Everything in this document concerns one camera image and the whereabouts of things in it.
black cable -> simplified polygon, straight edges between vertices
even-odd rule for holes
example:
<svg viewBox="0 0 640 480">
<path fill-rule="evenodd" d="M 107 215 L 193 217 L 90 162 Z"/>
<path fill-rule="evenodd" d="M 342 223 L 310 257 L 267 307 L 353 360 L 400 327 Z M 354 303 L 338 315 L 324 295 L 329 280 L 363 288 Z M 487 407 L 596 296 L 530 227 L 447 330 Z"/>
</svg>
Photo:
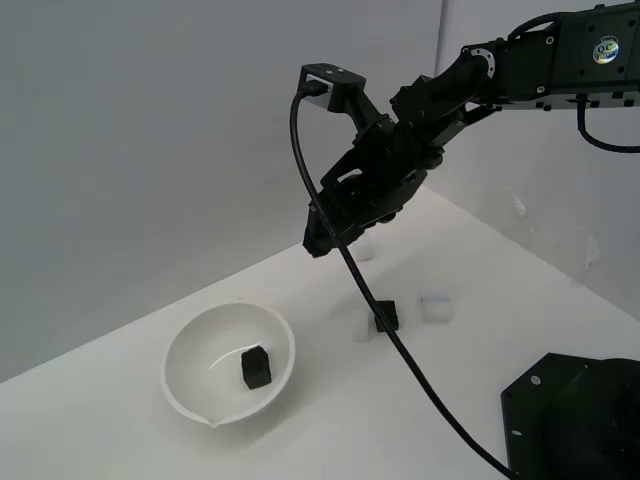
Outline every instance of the black cable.
<svg viewBox="0 0 640 480">
<path fill-rule="evenodd" d="M 587 111 L 587 103 L 585 100 L 578 102 L 578 131 L 582 138 L 584 138 L 587 142 L 589 142 L 594 147 L 600 148 L 602 150 L 606 150 L 607 152 L 614 153 L 640 153 L 640 145 L 627 146 L 627 145 L 612 145 L 610 143 L 605 143 L 597 138 L 593 138 L 589 132 L 587 132 L 587 125 L 585 121 L 585 117 Z"/>
<path fill-rule="evenodd" d="M 320 199 L 320 195 L 318 194 L 318 191 L 316 190 L 316 187 L 313 184 L 313 180 L 309 175 L 309 171 L 307 170 L 304 157 L 302 156 L 302 149 L 300 148 L 300 139 L 298 137 L 298 109 L 300 107 L 300 101 L 307 95 L 315 96 L 319 94 L 318 93 L 319 87 L 317 83 L 320 83 L 320 82 L 313 82 L 314 85 L 311 85 L 311 86 L 309 85 L 309 83 L 312 83 L 312 82 L 308 82 L 307 84 L 305 84 L 303 88 L 306 88 L 306 91 L 299 90 L 296 93 L 296 96 L 294 97 L 293 102 L 291 103 L 291 110 L 289 113 L 289 133 L 291 135 L 291 147 L 293 148 L 293 156 L 295 157 L 296 165 L 298 166 L 298 170 L 300 171 L 300 176 L 302 177 L 304 186 L 306 187 L 307 192 L 309 192 L 309 196 L 311 197 L 312 205 L 316 208 L 318 216 L 322 220 L 322 223 L 324 224 L 325 228 L 327 229 L 327 232 L 331 236 L 331 239 L 333 240 L 336 247 L 340 251 L 342 258 L 344 258 L 344 261 L 347 264 L 347 268 L 349 269 L 349 272 L 351 273 L 351 275 L 353 276 L 353 279 L 358 285 L 360 292 L 362 292 L 363 297 L 367 301 L 369 308 L 371 308 L 376 318 L 382 324 L 382 327 L 384 328 L 384 331 L 389 336 L 391 343 L 393 343 L 393 346 L 396 347 L 396 350 L 398 350 L 398 353 L 400 354 L 402 359 L 405 361 L 405 363 L 407 364 L 407 366 L 409 367 L 413 375 L 416 377 L 416 380 L 418 380 L 418 383 L 423 388 L 423 390 L 425 391 L 425 393 L 427 394 L 431 402 L 433 402 L 438 412 L 440 412 L 440 414 L 444 417 L 447 423 L 451 425 L 451 427 L 456 431 L 456 433 L 460 435 L 462 440 L 464 440 L 464 442 L 469 447 L 471 447 L 471 449 L 474 452 L 476 452 L 487 463 L 489 463 L 492 467 L 498 470 L 498 472 L 500 472 L 502 475 L 504 475 L 509 479 L 515 480 L 516 478 L 518 478 L 516 474 L 511 470 L 509 470 L 504 465 L 502 465 L 502 463 L 500 463 L 489 452 L 487 452 L 484 448 L 482 448 L 482 446 L 480 446 L 480 444 L 478 444 L 471 437 L 471 435 L 467 433 L 467 431 L 462 427 L 462 425 L 460 425 L 460 423 L 456 420 L 453 414 L 447 409 L 447 407 L 442 402 L 442 400 L 440 400 L 440 397 L 438 397 L 438 394 L 435 392 L 435 390 L 433 389 L 433 387 L 431 386 L 427 378 L 424 376 L 424 374 L 420 370 L 420 367 L 411 356 L 411 353 L 409 353 L 409 350 L 407 350 L 407 348 L 404 346 L 404 344 L 400 340 L 400 337 L 398 337 L 396 332 L 393 330 L 393 327 L 389 323 L 389 320 L 384 314 L 382 308 L 380 308 L 380 305 L 378 304 L 373 294 L 371 293 L 371 290 L 369 289 L 367 282 L 362 276 L 362 273 L 360 273 L 360 270 L 358 269 L 358 266 L 356 265 L 355 260 L 353 259 L 353 257 L 351 256 L 351 253 L 349 252 L 349 249 L 340 238 L 340 235 L 333 228 L 333 225 L 331 224 L 331 220 L 329 220 L 329 216 L 327 215 L 327 212 L 324 206 L 322 205 L 322 200 Z"/>
<path fill-rule="evenodd" d="M 540 15 L 539 17 L 532 18 L 531 20 L 524 22 L 519 27 L 516 27 L 515 30 L 507 37 L 507 41 L 513 42 L 523 33 L 528 32 L 532 28 L 544 25 L 545 23 L 557 22 L 563 15 L 566 15 L 566 12 L 547 13 L 546 15 Z"/>
</svg>

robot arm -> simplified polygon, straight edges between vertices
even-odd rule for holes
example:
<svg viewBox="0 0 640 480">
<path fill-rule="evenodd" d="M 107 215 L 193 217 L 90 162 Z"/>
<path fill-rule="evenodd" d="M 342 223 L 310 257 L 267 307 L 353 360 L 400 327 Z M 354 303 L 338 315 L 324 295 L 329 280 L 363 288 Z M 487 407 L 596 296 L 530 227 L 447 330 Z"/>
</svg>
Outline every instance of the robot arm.
<svg viewBox="0 0 640 480">
<path fill-rule="evenodd" d="M 501 110 L 575 108 L 587 141 L 612 151 L 640 152 L 599 142 L 584 127 L 587 108 L 639 104 L 638 22 L 640 3 L 598 6 L 543 15 L 506 40 L 468 45 L 438 77 L 420 76 L 400 89 L 390 100 L 397 123 L 367 98 L 363 77 L 329 64 L 303 66 L 299 86 L 315 80 L 328 88 L 307 100 L 346 113 L 357 130 L 353 148 L 321 180 L 323 205 L 344 242 L 393 220 L 427 172 L 442 163 L 443 147 L 464 128 Z M 469 104 L 476 106 L 468 109 Z M 334 247 L 313 207 L 303 245 L 314 257 Z"/>
</svg>

